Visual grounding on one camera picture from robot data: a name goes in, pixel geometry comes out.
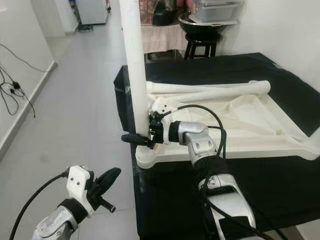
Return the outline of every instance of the wooden stool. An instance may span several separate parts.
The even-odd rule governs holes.
[[[186,34],[185,39],[188,41],[184,59],[193,59],[194,57],[213,58],[216,55],[217,42],[221,38],[219,33],[214,34]],[[197,47],[205,47],[204,55],[195,55]]]

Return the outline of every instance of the white fabric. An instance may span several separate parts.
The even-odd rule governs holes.
[[[186,50],[185,31],[179,24],[169,26],[141,26],[143,52],[155,53],[168,50]]]

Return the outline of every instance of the black table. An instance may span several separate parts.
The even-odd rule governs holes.
[[[320,126],[320,93],[260,53],[146,64],[148,81],[205,85],[268,80],[269,95],[310,136]],[[115,81],[118,112],[125,131],[135,132],[128,68]],[[199,196],[190,162],[138,167],[131,146],[138,234],[142,239],[205,239]],[[278,228],[320,218],[320,157],[298,156],[228,159],[228,168],[246,199]],[[271,227],[253,209],[257,228]]]

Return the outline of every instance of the table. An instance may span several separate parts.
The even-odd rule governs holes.
[[[141,26],[143,52],[156,53],[168,50],[186,50],[185,31],[178,23],[168,26]]]
[[[156,83],[226,84],[268,80],[269,95],[310,136],[320,126],[320,93],[297,76],[279,68],[260,53],[146,64],[146,78]],[[123,129],[134,133],[133,110],[128,91],[128,68],[115,81]],[[141,239],[206,239],[199,198],[193,189],[190,162],[157,163],[141,169],[131,145],[137,230]],[[320,218],[320,157],[298,156],[228,159],[228,168],[246,199],[278,228]],[[257,228],[271,227],[253,209]]]

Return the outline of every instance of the black bowl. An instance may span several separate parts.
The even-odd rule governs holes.
[[[189,18],[189,13],[181,14],[178,20],[187,34],[215,34],[222,28],[221,25],[199,25]]]

